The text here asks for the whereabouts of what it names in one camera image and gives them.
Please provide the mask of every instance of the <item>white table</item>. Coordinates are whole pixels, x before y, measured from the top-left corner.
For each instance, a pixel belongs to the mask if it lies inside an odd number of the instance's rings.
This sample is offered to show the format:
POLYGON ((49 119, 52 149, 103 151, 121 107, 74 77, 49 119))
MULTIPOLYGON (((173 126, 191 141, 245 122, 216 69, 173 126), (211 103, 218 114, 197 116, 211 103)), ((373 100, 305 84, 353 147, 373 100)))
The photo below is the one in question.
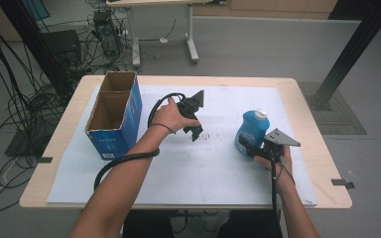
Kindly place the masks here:
MULTIPOLYGON (((86 104, 103 75, 85 76, 79 83, 63 118, 51 138, 43 156, 53 158, 50 163, 40 163, 27 185, 20 204, 24 207, 83 207, 83 203, 49 203, 47 198, 57 176, 58 168, 86 104)), ((138 75, 141 85, 179 86, 240 86, 277 88, 285 111, 294 130, 295 138, 302 143, 300 152, 317 198, 314 208, 349 208, 351 198, 344 186, 335 186, 332 179, 341 179, 327 150, 326 144, 297 83, 290 78, 262 77, 203 77, 203 76, 144 76, 138 75)), ((194 206, 178 205, 181 208, 194 206)), ((236 208, 232 205, 216 207, 236 208)))

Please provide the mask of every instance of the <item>black tape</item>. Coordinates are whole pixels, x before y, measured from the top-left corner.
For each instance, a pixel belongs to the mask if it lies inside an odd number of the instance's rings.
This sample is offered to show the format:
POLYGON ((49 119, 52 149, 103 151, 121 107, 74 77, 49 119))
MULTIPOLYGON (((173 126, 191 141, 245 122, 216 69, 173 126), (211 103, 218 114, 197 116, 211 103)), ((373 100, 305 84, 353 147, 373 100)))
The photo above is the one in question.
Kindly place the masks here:
POLYGON ((39 158, 39 163, 48 164, 51 163, 53 159, 53 157, 41 157, 39 158))
POLYGON ((347 189, 355 188, 352 181, 347 182, 345 179, 331 179, 333 185, 343 185, 347 189))

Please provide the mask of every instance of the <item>white bottle cap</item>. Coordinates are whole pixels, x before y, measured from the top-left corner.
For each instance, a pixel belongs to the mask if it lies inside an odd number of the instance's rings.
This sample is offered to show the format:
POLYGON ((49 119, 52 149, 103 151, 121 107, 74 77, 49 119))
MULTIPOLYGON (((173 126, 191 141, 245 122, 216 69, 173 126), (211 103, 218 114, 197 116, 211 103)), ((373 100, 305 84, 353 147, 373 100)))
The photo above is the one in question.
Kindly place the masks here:
POLYGON ((255 111, 255 117, 258 120, 264 120, 265 118, 267 118, 267 116, 268 112, 265 109, 258 109, 255 111))

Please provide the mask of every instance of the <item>spray bottle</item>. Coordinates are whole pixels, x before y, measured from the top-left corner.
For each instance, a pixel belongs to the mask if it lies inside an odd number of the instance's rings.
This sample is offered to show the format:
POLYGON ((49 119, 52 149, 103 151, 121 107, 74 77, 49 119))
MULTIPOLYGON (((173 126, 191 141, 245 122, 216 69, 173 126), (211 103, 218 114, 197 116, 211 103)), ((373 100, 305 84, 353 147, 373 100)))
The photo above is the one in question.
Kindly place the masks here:
POLYGON ((234 140, 234 145, 243 155, 246 155, 246 148, 240 145, 239 137, 242 136, 250 144, 260 147, 264 142, 265 133, 270 127, 267 115, 268 113, 264 109, 251 110, 243 114, 243 124, 237 131, 234 140))

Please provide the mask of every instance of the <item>cardboard box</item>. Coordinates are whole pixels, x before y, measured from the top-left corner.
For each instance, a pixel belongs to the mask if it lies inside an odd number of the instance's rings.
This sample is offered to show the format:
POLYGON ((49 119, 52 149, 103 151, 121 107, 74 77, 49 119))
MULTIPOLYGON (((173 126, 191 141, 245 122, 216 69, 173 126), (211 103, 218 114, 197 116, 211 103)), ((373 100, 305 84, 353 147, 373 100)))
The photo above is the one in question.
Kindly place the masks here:
POLYGON ((124 156, 137 141, 142 100, 135 72, 108 72, 85 127, 103 160, 124 156))

